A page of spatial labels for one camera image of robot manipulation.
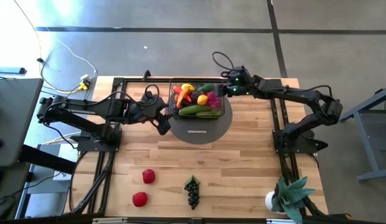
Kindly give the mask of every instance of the black wire basket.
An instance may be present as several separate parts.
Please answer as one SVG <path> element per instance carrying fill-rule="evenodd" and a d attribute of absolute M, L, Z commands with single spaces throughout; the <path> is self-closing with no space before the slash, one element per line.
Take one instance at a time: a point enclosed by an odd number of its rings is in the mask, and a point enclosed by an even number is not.
<path fill-rule="evenodd" d="M 211 111 L 216 112 L 216 115 L 214 114 L 202 114 L 200 116 L 197 116 L 196 114 L 188 114 L 188 115 L 180 115 L 179 110 L 182 108 L 177 108 L 176 101 L 175 101 L 175 93 L 174 87 L 175 86 L 182 86 L 183 84 L 188 83 L 194 87 L 195 90 L 198 90 L 200 87 L 203 87 L 205 84 L 213 84 L 213 85 L 219 85 L 221 83 L 211 83 L 211 82 L 204 82 L 204 81 L 197 81 L 193 80 L 192 82 L 178 82 L 176 80 L 170 80 L 169 82 L 169 99 L 168 99 L 168 107 L 166 110 L 167 114 L 172 114 L 172 117 L 174 119 L 219 119 L 221 116 L 225 114 L 225 98 L 223 96 L 217 97 L 217 100 L 219 103 L 214 105 L 207 105 L 204 106 L 206 108 L 211 108 Z"/>

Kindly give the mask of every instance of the gray floor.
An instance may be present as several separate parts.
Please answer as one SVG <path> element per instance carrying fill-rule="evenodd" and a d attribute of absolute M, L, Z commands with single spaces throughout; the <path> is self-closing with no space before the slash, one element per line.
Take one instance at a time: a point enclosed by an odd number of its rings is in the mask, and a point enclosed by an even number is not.
<path fill-rule="evenodd" d="M 97 27 L 222 27 L 269 29 L 265 0 L 19 0 L 35 26 Z M 386 0 L 273 0 L 280 29 L 386 29 Z M 71 89 L 79 77 L 92 74 L 54 36 L 89 59 L 100 75 L 217 75 L 210 53 L 219 50 L 235 65 L 252 73 L 279 77 L 272 34 L 170 34 L 40 32 L 44 75 L 59 88 Z M 0 3 L 0 62 L 26 67 L 38 76 L 37 41 L 12 1 Z M 386 35 L 280 35 L 288 77 L 302 88 L 328 84 L 344 111 L 386 87 Z M 83 98 L 78 93 L 75 98 Z M 76 130 L 58 124 L 63 133 Z M 386 178 L 359 183 L 356 175 L 370 171 L 354 121 L 315 129 L 329 143 L 319 153 L 320 172 L 329 213 L 350 213 L 357 220 L 386 222 Z M 31 123 L 26 144 L 57 137 Z M 46 199 L 29 207 L 30 216 L 53 215 L 40 210 L 62 201 Z"/>

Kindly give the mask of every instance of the wooden table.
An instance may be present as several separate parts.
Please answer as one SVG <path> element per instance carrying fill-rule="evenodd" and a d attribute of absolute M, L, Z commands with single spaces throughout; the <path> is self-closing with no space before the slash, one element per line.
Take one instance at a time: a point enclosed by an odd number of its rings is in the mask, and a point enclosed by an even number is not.
<path fill-rule="evenodd" d="M 113 79 L 98 77 L 94 101 L 111 93 Z M 284 85 L 299 87 L 295 78 L 281 81 Z M 138 100 L 147 85 L 128 83 L 127 93 Z M 167 101 L 169 85 L 158 83 L 158 86 L 160 96 Z M 222 138 L 210 144 L 188 144 L 171 132 L 160 136 L 150 123 L 122 126 L 123 138 L 113 166 L 106 216 L 282 217 L 265 207 L 265 195 L 275 188 L 281 175 L 279 158 L 273 149 L 270 102 L 252 96 L 228 100 L 233 109 L 232 125 Z M 305 116 L 302 104 L 286 101 L 286 106 L 290 122 L 298 122 Z M 97 116 L 90 116 L 89 120 L 103 122 Z M 74 207 L 92 185 L 97 157 L 98 153 L 89 152 L 78 166 L 73 182 Z M 311 200 L 327 213 L 316 162 L 306 154 L 296 157 L 300 177 L 308 176 L 306 187 L 316 189 Z M 145 169 L 156 172 L 153 184 L 143 183 L 141 174 Z M 191 175 L 201 181 L 200 204 L 195 210 L 188 205 L 184 190 L 184 182 Z M 133 205 L 132 195 L 136 192 L 149 195 L 145 207 Z"/>

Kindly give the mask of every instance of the strawberry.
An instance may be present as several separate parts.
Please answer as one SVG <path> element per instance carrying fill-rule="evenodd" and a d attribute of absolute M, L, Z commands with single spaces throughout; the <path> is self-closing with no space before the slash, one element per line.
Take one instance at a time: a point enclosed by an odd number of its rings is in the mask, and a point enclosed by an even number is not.
<path fill-rule="evenodd" d="M 135 207 L 142 207 L 148 202 L 148 195 L 144 192 L 138 192 L 132 196 L 132 202 Z"/>
<path fill-rule="evenodd" d="M 151 184 L 156 179 L 156 173 L 154 173 L 154 171 L 151 169 L 146 169 L 145 171 L 143 171 L 142 175 L 143 175 L 143 182 L 145 184 Z"/>

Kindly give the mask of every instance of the white cable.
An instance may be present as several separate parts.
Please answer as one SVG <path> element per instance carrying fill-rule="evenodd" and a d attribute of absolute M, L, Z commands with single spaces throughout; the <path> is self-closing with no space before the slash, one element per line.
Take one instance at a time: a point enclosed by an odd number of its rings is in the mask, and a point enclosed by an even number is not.
<path fill-rule="evenodd" d="M 63 135 L 63 137 L 70 136 L 70 135 L 73 135 L 73 134 L 80 134 L 80 133 L 81 133 L 81 132 L 65 134 L 65 135 Z M 53 139 L 53 140 L 51 140 L 51 141 L 47 141 L 47 142 L 50 142 L 49 144 L 51 144 L 51 142 L 57 141 L 57 140 L 59 140 L 59 139 L 61 139 L 61 138 L 62 138 L 62 137 L 58 137 L 58 138 L 55 138 L 55 139 Z"/>
<path fill-rule="evenodd" d="M 42 58 L 41 42 L 40 42 L 40 40 L 39 40 L 39 36 L 38 36 L 37 31 L 35 30 L 34 25 L 32 25 L 32 22 L 31 22 L 30 19 L 27 17 L 27 15 L 26 15 L 25 12 L 23 11 L 23 9 L 20 7 L 20 5 L 17 3 L 17 1 L 16 1 L 16 0 L 13 0 L 13 1 L 14 1 L 14 3 L 16 3 L 16 5 L 18 6 L 18 8 L 20 9 L 20 11 L 23 13 L 24 17 L 27 19 L 27 21 L 28 21 L 29 24 L 31 25 L 32 29 L 34 30 L 35 36 L 37 36 L 37 40 L 38 40 L 38 46 L 39 46 L 39 58 Z M 66 47 L 66 48 L 67 48 L 74 56 L 76 56 L 76 57 L 79 58 L 79 59 L 82 59 L 82 60 L 86 61 L 86 62 L 93 68 L 93 76 L 90 77 L 91 79 L 94 78 L 95 75 L 97 75 L 98 72 L 97 72 L 96 68 L 95 68 L 95 67 L 94 67 L 87 59 L 84 59 L 84 58 L 81 58 L 81 57 L 75 55 L 75 54 L 71 51 L 71 49 L 70 49 L 69 47 L 67 47 L 63 42 L 61 42 L 56 36 L 55 36 L 55 38 L 56 38 L 63 46 L 65 46 L 65 47 Z M 71 93 L 76 93 L 76 92 L 80 91 L 79 89 L 78 89 L 78 90 L 74 90 L 74 91 L 62 91 L 62 90 L 59 90 L 58 88 L 52 86 L 52 85 L 45 79 L 45 77 L 43 76 L 43 74 L 42 74 L 42 70 L 43 70 L 43 69 L 44 69 L 43 67 L 41 68 L 41 62 L 39 62 L 39 75 L 40 75 L 41 78 L 44 80 L 44 82 L 45 82 L 48 86 L 50 86 L 51 89 L 56 90 L 56 91 L 58 91 L 58 92 L 60 92 L 60 93 L 65 93 L 65 94 L 71 94 Z"/>
<path fill-rule="evenodd" d="M 76 132 L 76 133 L 70 133 L 70 134 L 64 134 L 63 137 L 66 137 L 66 136 L 70 136 L 70 135 L 73 135 L 73 134 L 80 134 L 81 132 Z M 61 139 L 62 137 L 59 137 L 59 138 L 56 138 L 56 139 L 53 139 L 53 141 L 56 141 L 56 140 L 59 140 Z"/>
<path fill-rule="evenodd" d="M 70 53 L 71 53 L 72 55 L 74 55 L 74 57 L 86 61 L 86 62 L 93 68 L 93 75 L 92 75 L 92 77 L 90 77 L 91 79 L 94 78 L 95 76 L 97 76 L 98 71 L 96 70 L 96 67 L 92 65 L 92 63 L 90 63 L 87 59 L 85 59 L 85 58 L 83 58 L 83 57 L 80 57 L 80 56 L 76 55 L 76 54 L 70 49 L 70 47 L 68 47 L 67 45 L 65 45 L 65 44 L 64 44 L 61 40 L 59 40 L 59 38 L 57 38 L 56 36 L 54 36 L 54 37 L 56 38 L 56 40 L 57 40 L 59 43 L 61 43 L 65 48 L 67 48 L 67 49 L 70 51 Z"/>

